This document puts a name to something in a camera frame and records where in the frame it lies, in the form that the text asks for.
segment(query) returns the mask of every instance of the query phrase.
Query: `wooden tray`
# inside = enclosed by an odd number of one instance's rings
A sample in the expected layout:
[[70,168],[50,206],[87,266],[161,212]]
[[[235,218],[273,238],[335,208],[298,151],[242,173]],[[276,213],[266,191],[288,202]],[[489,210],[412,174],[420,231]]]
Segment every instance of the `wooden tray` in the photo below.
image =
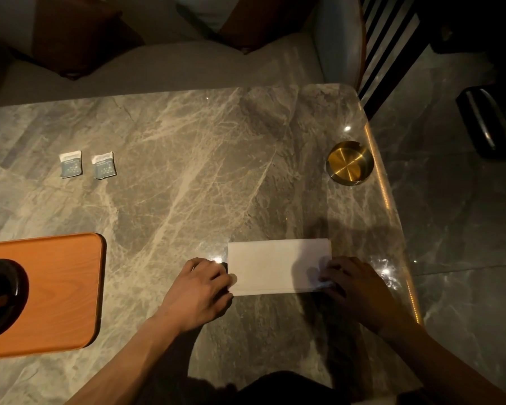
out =
[[105,239],[97,233],[0,242],[28,276],[28,300],[0,334],[0,357],[79,349],[99,331]]

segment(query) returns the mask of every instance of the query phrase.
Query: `sofa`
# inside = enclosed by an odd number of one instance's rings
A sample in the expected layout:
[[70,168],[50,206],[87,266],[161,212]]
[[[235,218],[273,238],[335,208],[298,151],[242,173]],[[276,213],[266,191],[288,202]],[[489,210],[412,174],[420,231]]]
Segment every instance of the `sofa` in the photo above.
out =
[[320,0],[301,32],[243,54],[207,39],[172,0],[107,0],[145,45],[71,81],[0,45],[0,106],[185,89],[340,82],[357,87],[365,36],[359,0]]

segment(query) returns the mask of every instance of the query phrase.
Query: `marble table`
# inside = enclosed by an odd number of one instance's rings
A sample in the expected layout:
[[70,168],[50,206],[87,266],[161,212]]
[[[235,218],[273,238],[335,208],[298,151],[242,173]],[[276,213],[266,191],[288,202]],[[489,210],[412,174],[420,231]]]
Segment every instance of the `marble table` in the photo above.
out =
[[[340,186],[324,170],[345,139],[374,155],[359,186]],[[78,149],[84,174],[61,179],[58,154]],[[118,175],[97,181],[90,156],[111,150]],[[228,241],[329,237],[334,255],[369,261],[420,319],[384,165],[347,86],[0,108],[0,241],[81,231],[107,240],[99,336],[77,351],[0,360],[0,404],[63,403],[154,313],[187,259],[225,260]],[[324,297],[235,298],[222,318],[176,342],[140,401],[161,394],[184,403],[278,370],[353,401],[418,385],[383,341]]]

